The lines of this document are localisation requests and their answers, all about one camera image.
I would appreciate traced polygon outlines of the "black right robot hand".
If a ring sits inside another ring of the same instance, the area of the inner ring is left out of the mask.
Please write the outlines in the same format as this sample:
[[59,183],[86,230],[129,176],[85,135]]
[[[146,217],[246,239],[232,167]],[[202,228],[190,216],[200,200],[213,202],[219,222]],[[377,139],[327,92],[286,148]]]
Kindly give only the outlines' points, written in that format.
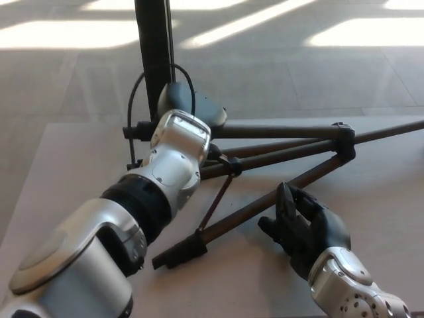
[[304,280],[324,250],[351,248],[343,220],[310,193],[285,182],[276,189],[276,217],[261,217],[258,226],[283,248],[291,267]]

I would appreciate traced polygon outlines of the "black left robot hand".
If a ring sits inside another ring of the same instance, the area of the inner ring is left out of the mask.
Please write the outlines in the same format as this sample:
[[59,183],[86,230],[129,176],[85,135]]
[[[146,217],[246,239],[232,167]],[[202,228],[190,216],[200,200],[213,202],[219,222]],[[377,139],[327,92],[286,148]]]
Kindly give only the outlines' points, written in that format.
[[187,160],[200,166],[206,161],[213,133],[227,120],[222,106],[192,93],[187,84],[180,82],[163,88],[158,115],[160,120],[151,141],[152,160]]

